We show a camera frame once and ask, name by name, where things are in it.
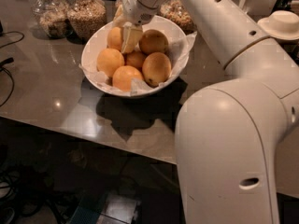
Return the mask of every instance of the jar of nuts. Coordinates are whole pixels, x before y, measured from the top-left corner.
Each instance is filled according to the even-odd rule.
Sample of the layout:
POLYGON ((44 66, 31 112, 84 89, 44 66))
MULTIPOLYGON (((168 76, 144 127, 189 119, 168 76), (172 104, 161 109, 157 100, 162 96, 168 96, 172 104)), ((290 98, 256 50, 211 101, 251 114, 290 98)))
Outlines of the jar of nuts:
POLYGON ((87 42, 107 24, 107 12, 102 0, 74 0, 67 17, 77 36, 87 42))
POLYGON ((168 0, 163 3, 158 15, 174 22, 186 35, 196 31, 196 25, 180 0, 168 0))
POLYGON ((50 38, 63 38, 73 33, 67 18, 66 0, 36 0, 32 11, 37 23, 50 38))

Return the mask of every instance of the screw hole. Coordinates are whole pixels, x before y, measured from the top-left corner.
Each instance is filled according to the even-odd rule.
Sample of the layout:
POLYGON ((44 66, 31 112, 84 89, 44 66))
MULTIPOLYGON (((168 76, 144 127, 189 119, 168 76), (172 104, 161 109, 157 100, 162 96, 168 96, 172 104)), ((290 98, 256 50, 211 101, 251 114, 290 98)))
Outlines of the screw hole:
POLYGON ((296 110, 294 107, 292 107, 292 123, 296 121, 296 110))
POLYGON ((254 36, 254 35, 256 35, 256 31, 251 31, 251 32, 249 32, 249 34, 254 36))
POLYGON ((242 189, 253 189, 259 184, 259 178, 253 177, 253 178, 248 178, 244 179, 240 182, 239 187, 242 189))

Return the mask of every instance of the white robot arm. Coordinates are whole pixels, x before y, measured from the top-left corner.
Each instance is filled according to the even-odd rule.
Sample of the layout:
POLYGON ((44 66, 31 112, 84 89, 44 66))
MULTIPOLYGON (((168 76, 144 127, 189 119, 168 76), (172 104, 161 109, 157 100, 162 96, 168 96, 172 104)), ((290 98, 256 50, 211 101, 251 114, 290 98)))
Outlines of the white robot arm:
MULTIPOLYGON (((162 1, 123 0, 124 16, 147 23, 162 1)), ((181 1, 228 77, 195 93, 178 115, 186 221, 277 224, 275 151, 298 120, 297 64, 232 0, 181 1)))

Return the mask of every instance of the countertop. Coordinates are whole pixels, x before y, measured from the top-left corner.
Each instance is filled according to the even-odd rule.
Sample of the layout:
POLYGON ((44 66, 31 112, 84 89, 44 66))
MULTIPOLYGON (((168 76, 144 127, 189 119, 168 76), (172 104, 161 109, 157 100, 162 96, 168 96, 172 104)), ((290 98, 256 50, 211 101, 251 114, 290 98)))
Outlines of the countertop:
MULTIPOLYGON (((96 89, 79 68, 84 44, 75 36, 49 39, 31 12, 36 0, 0 0, 4 32, 24 33, 22 41, 0 49, 15 89, 0 116, 46 130, 176 163, 175 127, 182 104, 194 92, 223 80, 223 71, 198 35, 187 67, 166 89, 141 99, 123 99, 96 89)), ((107 21, 115 7, 105 1, 107 21)), ((0 46, 20 35, 0 37, 0 46)), ((0 73, 0 101, 11 88, 0 73)))

